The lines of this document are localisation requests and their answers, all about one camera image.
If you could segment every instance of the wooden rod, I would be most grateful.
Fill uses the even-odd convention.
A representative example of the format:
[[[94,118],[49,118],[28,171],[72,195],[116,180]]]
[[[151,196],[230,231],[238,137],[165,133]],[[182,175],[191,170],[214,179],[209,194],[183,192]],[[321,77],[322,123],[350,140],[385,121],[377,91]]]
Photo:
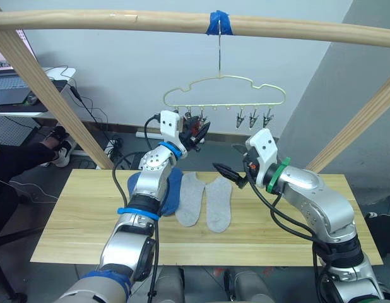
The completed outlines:
[[[112,162],[42,71],[15,30],[0,30],[0,52],[94,162],[102,169],[111,169]]]
[[[388,108],[390,108],[390,78],[306,168],[314,172],[320,172],[383,115]]]
[[[168,11],[57,9],[0,11],[0,29],[84,28],[205,33],[210,14]],[[390,29],[344,23],[230,15],[241,36],[321,40],[390,47]]]

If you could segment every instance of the keyboard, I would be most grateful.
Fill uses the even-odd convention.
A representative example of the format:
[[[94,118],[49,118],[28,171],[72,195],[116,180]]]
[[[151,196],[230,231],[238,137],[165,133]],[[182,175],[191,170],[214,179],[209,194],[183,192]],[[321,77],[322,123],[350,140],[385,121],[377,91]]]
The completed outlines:
[[[28,87],[28,85],[19,76],[0,77],[0,90],[25,87]]]

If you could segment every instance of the blue tape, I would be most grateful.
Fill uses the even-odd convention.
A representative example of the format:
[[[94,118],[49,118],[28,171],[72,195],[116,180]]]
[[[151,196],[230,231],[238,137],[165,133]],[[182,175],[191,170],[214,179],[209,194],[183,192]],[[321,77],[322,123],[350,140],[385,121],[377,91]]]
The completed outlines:
[[[121,275],[119,273],[115,273],[112,270],[104,270],[104,271],[91,271],[87,275],[83,276],[82,279],[89,278],[91,276],[101,276],[104,278],[112,279],[113,281],[119,283],[125,291],[126,300],[127,298],[129,298],[129,292],[130,292],[130,288],[132,287],[132,283],[127,276]]]
[[[156,221],[158,221],[160,219],[160,217],[154,213],[150,213],[150,212],[145,211],[145,210],[139,210],[137,208],[131,208],[131,207],[127,207],[127,208],[120,207],[120,208],[118,208],[117,212],[119,215],[121,215],[123,213],[137,213],[138,215],[144,215],[144,216],[152,218],[153,220],[156,220]]]
[[[158,144],[163,145],[167,147],[170,151],[172,151],[174,155],[177,157],[177,160],[180,159],[180,157],[182,156],[182,152],[179,149],[177,149],[173,144],[164,141],[159,142]]]
[[[224,11],[215,11],[210,13],[210,24],[205,34],[218,35],[219,34],[219,20],[220,33],[222,35],[233,35],[232,27],[230,26],[230,18]]]

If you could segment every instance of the computer screen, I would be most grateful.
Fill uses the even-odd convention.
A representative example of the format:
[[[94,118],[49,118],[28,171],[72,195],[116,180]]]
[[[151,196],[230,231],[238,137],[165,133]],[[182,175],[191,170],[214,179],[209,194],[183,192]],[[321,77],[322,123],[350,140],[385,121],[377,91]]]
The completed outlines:
[[[35,54],[32,51],[31,45],[28,42],[27,38],[25,37],[23,30],[17,30],[17,34],[20,36],[22,41],[24,41],[25,46],[27,49],[31,52],[31,54],[35,57]],[[0,71],[9,71],[13,70],[13,67],[7,62],[7,60],[3,57],[3,55],[0,53]]]

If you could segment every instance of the person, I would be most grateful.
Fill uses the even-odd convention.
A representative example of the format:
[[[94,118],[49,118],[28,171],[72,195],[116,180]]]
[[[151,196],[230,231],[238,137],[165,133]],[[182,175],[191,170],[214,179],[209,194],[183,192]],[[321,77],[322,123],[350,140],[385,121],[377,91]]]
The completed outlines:
[[[75,142],[62,126],[56,126],[39,143],[28,146],[0,145],[0,231],[17,208],[20,198],[8,185],[11,178],[42,163],[52,162],[58,167],[69,163]]]

